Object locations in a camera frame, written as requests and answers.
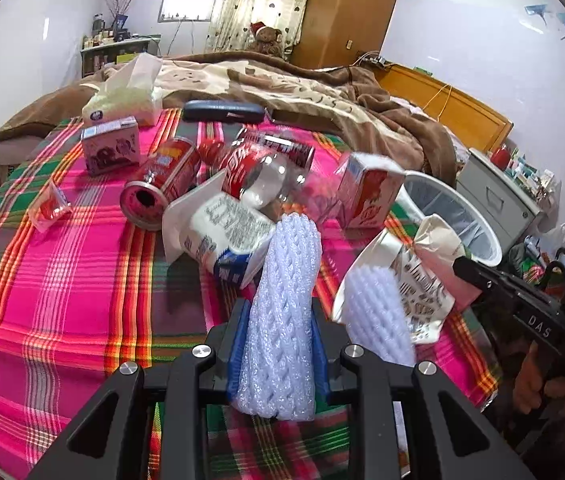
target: teddy bear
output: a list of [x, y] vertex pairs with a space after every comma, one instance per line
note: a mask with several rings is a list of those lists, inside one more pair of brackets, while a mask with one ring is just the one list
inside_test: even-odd
[[282, 31], [279, 28], [267, 27], [262, 22], [256, 22], [251, 24], [251, 32], [256, 40], [247, 46], [247, 50], [283, 59], [280, 42]]

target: curtain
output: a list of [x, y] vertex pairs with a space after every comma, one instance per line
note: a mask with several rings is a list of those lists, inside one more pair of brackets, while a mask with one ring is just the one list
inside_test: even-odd
[[307, 0], [216, 0], [211, 14], [207, 52], [244, 50], [253, 41], [249, 25], [262, 22], [282, 31], [282, 45], [290, 53], [300, 41]]

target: white trash can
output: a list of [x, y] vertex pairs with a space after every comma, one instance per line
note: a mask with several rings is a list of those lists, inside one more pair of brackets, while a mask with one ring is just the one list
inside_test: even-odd
[[438, 214], [469, 248], [475, 261], [489, 267], [500, 263], [500, 242], [480, 211], [444, 182], [419, 171], [405, 173], [405, 183], [395, 201], [411, 220], [420, 224], [425, 216]]

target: human hand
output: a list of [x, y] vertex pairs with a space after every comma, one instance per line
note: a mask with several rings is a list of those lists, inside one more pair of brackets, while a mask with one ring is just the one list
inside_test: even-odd
[[[531, 343], [513, 387], [513, 404], [515, 408], [528, 414], [531, 410], [540, 407], [542, 398], [540, 390], [544, 379], [537, 366], [537, 343]], [[547, 381], [544, 393], [550, 399], [565, 399], [565, 376], [556, 377]], [[565, 404], [560, 410], [560, 415], [565, 416]]]

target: coca-cola bottle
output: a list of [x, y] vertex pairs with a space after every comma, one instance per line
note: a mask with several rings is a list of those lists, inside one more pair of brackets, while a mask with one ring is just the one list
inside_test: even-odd
[[292, 195], [305, 181], [304, 171], [287, 156], [252, 140], [230, 144], [203, 140], [198, 147], [211, 173], [227, 170], [223, 191], [246, 206], [262, 211], [273, 220], [280, 218], [292, 202]]

